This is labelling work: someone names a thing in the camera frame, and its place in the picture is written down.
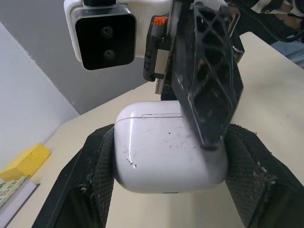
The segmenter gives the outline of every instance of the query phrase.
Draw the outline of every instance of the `white plastic housing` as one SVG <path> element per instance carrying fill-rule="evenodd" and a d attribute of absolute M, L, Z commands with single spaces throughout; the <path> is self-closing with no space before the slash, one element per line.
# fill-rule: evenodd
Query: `white plastic housing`
<path fill-rule="evenodd" d="M 119 3 L 126 3 L 131 13 L 136 17 L 136 57 L 144 57 L 146 50 L 147 33 L 151 18 L 154 15 L 164 15 L 170 11 L 171 0 L 120 0 Z M 76 58 L 81 62 L 80 50 L 76 41 L 76 34 L 71 20 L 71 12 L 77 9 L 96 9 L 83 4 L 83 0 L 65 0 L 64 10 L 66 22 L 71 36 L 71 41 Z"/>
<path fill-rule="evenodd" d="M 227 174 L 224 145 L 201 149 L 178 101 L 127 106 L 117 117 L 114 141 L 115 178 L 129 191 L 201 191 Z"/>

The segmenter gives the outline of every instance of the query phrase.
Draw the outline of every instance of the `patterned book cover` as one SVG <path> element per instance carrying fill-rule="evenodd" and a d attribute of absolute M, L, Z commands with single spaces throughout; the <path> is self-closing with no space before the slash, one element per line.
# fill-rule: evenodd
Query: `patterned book cover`
<path fill-rule="evenodd" d="M 27 177 L 28 176 L 23 176 L 18 179 L 11 180 L 3 185 L 0 185 L 0 208 L 15 193 L 15 191 L 27 179 Z"/>

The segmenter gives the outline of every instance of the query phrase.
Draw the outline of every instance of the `yellow sponge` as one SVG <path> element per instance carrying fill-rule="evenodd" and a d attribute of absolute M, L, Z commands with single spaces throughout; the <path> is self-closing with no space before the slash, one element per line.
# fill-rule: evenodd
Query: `yellow sponge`
<path fill-rule="evenodd" d="M 18 156 L 0 172 L 0 178 L 8 182 L 25 175 L 31 177 L 49 155 L 50 152 L 41 143 L 29 147 L 18 154 Z"/>

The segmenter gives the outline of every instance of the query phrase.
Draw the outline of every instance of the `beige table surface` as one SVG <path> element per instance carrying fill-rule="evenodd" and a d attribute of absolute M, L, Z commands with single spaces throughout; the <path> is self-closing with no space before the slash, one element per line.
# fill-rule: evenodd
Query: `beige table surface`
<path fill-rule="evenodd" d="M 304 71 L 251 33 L 239 69 L 244 92 L 233 122 L 257 132 L 268 149 L 304 183 Z M 115 122 L 128 104 L 159 100 L 146 83 L 65 123 L 45 144 L 51 156 L 31 180 L 41 185 L 9 228 L 29 228 L 57 176 L 95 129 Z M 108 228 L 243 228 L 225 184 L 196 194 L 136 194 L 117 182 Z"/>

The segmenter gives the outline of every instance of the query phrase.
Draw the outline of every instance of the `person's leg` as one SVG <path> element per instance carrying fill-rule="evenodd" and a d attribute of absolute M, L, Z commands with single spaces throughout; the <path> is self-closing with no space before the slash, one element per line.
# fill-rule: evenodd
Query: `person's leg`
<path fill-rule="evenodd" d="M 275 50 L 280 52 L 282 55 L 293 61 L 299 67 L 304 69 L 304 44 L 295 41 L 291 43 L 284 43 L 278 41 L 271 45 Z"/>

